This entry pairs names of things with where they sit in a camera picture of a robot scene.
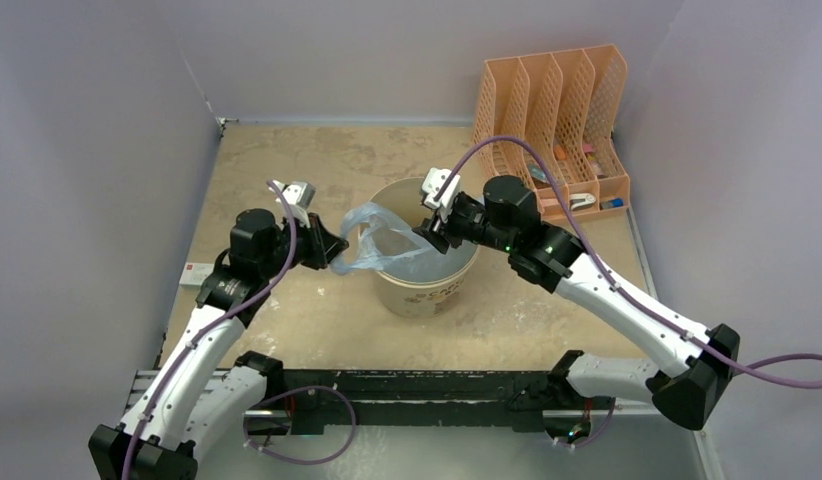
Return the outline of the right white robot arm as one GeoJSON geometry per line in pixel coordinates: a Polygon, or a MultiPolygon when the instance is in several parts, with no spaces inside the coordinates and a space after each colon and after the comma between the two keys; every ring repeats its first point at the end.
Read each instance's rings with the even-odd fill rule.
{"type": "Polygon", "coordinates": [[[440,253],[463,242],[504,252],[520,278],[591,312],[646,354],[638,361],[568,353],[548,381],[556,404],[624,398],[650,403],[688,430],[705,426],[733,378],[718,357],[737,358],[734,329],[688,319],[593,261],[579,238],[542,219],[536,194],[515,176],[488,180],[476,200],[450,170],[433,168],[420,193],[433,215],[415,231],[440,253]]]}

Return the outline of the beige paper trash bin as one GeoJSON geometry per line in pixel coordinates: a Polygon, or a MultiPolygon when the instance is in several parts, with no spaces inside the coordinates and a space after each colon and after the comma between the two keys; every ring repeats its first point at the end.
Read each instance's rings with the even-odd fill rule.
{"type": "MultiPolygon", "coordinates": [[[[371,202],[397,215],[407,228],[417,227],[431,216],[420,204],[422,183],[421,177],[396,181],[375,193],[371,202]]],[[[390,262],[374,273],[376,295],[389,311],[406,318],[430,318],[452,308],[479,254],[471,242],[441,254],[427,241],[418,245],[419,235],[389,227],[378,227],[370,238],[377,254],[390,262]]]]}

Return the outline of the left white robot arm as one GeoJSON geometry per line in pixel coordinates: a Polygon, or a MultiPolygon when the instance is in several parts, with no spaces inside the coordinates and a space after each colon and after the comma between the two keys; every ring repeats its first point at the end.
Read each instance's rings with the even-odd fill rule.
{"type": "Polygon", "coordinates": [[[294,408],[296,398],[324,391],[291,387],[283,363],[257,352],[241,355],[216,389],[206,387],[289,270],[326,269],[348,247],[315,213],[291,209],[282,220],[264,209],[240,213],[178,348],[117,426],[92,433],[88,448],[99,477],[193,479],[221,430],[247,409],[294,408]]]}

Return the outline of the blue plastic trash bag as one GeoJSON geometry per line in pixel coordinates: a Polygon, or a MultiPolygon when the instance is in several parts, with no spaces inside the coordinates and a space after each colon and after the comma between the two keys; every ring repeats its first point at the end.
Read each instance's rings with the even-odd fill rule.
{"type": "Polygon", "coordinates": [[[343,217],[340,236],[357,235],[357,249],[344,265],[331,270],[346,275],[356,270],[370,270],[411,283],[431,283],[445,279],[468,266],[478,252],[472,243],[451,249],[446,255],[436,251],[412,227],[391,210],[364,203],[343,217]]]}

